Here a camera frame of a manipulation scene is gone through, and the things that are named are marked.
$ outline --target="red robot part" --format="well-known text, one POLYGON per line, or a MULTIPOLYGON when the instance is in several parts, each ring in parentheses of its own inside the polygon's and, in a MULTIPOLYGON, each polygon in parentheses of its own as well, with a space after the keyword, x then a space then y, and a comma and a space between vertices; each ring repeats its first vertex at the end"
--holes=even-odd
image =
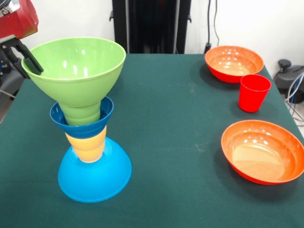
POLYGON ((0 17, 0 39, 22 39, 38 31, 38 17, 30 0, 19 0, 20 7, 0 17))

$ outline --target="black cabinet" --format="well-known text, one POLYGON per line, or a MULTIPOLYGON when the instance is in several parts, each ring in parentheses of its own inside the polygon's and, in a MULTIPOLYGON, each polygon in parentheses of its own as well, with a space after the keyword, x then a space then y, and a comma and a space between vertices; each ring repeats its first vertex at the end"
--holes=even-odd
POLYGON ((184 53, 191 0, 112 0, 115 41, 128 53, 184 53))

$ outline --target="plastic bowl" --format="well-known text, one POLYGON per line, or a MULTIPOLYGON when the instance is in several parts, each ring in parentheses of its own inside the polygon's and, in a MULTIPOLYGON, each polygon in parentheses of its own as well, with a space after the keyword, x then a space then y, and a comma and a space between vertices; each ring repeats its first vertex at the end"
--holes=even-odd
POLYGON ((304 172, 304 147, 286 129, 265 121, 232 124, 222 135, 222 149, 232 168, 249 181, 282 184, 304 172))
POLYGON ((205 61, 211 73, 227 83, 240 83, 242 76, 257 74, 264 67, 257 53, 237 46, 210 49, 205 55, 205 61))

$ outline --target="plastic cup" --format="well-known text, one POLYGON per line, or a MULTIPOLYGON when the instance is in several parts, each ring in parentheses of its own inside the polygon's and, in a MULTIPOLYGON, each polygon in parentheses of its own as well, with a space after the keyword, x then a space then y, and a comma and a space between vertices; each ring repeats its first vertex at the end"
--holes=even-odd
POLYGON ((271 82, 261 75, 246 75, 241 78, 238 106, 245 112, 257 112, 268 91, 271 82))

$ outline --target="dark blue cup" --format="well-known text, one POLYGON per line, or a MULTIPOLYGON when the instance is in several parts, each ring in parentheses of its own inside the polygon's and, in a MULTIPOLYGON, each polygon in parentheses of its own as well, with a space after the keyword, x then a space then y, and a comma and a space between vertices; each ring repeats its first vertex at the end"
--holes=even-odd
POLYGON ((114 109, 113 101, 106 96, 101 101, 99 121, 91 124, 80 125, 80 126, 71 126, 67 124, 63 111, 61 110, 58 102, 53 105, 49 114, 51 119, 62 130, 64 130, 65 133, 67 133, 68 135, 74 138, 85 139, 98 135, 105 128, 113 112, 113 109, 114 109))

